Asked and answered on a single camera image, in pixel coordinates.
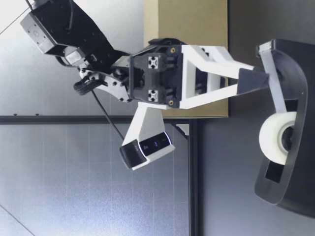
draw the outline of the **gray wall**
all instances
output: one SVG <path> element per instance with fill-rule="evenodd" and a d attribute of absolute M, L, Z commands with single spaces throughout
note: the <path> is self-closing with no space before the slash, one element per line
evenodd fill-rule
<path fill-rule="evenodd" d="M 133 172 L 109 125 L 0 126 L 0 204 L 36 236 L 188 236 L 188 144 L 167 132 L 181 148 Z M 28 234 L 0 209 L 0 235 Z"/>
<path fill-rule="evenodd" d="M 76 3 L 115 48 L 143 48 L 142 0 Z M 11 4 L 8 12 L 20 13 Z M 90 95 L 74 92 L 77 71 L 42 55 L 19 21 L 0 36 L 0 115 L 101 115 Z M 136 109 L 97 94 L 112 115 Z M 119 125 L 123 133 L 127 127 Z M 0 126 L 0 204 L 37 236 L 186 236 L 188 144 L 172 126 L 167 131 L 180 148 L 131 172 L 109 125 Z M 0 210 L 0 235 L 29 234 Z"/>
<path fill-rule="evenodd" d="M 255 46 L 272 38 L 315 43 L 313 0 L 230 1 L 230 51 L 257 64 Z M 254 193 L 262 159 L 258 134 L 274 112 L 268 91 L 230 99 L 230 117 L 201 122 L 203 230 L 207 236 L 310 236 L 315 220 Z"/>

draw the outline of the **white wall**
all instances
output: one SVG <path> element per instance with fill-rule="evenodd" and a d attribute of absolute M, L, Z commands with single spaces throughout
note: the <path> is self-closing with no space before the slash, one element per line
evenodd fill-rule
<path fill-rule="evenodd" d="M 137 52 L 143 48 L 143 0 L 76 0 L 95 20 L 114 48 Z M 23 0 L 0 10 L 0 30 L 27 8 Z M 91 95 L 79 96 L 72 86 L 80 78 L 54 57 L 42 55 L 20 26 L 20 17 L 0 35 L 0 115 L 100 115 Z M 98 93 L 113 115 L 130 115 L 136 104 L 121 104 Z"/>

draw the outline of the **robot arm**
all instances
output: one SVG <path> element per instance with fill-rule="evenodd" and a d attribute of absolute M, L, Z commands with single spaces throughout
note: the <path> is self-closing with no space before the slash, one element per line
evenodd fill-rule
<path fill-rule="evenodd" d="M 75 18 L 69 29 L 65 26 L 71 11 Z M 121 102 L 139 101 L 120 148 L 133 170 L 174 150 L 161 110 L 194 108 L 265 88 L 268 82 L 267 74 L 233 60 L 224 47 L 166 38 L 151 40 L 134 55 L 115 50 L 78 5 L 64 0 L 37 6 L 21 25 L 42 53 L 79 70 L 81 81 L 74 85 L 79 94 L 100 89 Z M 239 83 L 224 87 L 222 77 Z"/>

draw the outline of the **cardboard panel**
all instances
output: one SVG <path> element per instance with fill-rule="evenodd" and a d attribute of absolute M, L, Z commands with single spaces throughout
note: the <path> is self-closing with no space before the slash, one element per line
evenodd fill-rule
<path fill-rule="evenodd" d="M 187 44 L 227 47 L 226 0 L 146 0 L 144 7 L 146 45 L 153 38 L 173 37 Z M 164 116 L 226 117 L 228 99 L 190 110 L 171 109 Z"/>

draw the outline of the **black frame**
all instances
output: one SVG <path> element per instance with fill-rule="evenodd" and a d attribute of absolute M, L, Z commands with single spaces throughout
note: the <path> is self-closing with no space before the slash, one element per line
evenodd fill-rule
<path fill-rule="evenodd" d="M 131 123 L 133 116 L 111 116 L 116 124 Z M 200 235 L 200 178 L 198 160 L 198 120 L 165 118 L 167 124 L 189 124 L 189 235 Z M 109 124 L 104 116 L 0 116 L 0 125 Z"/>

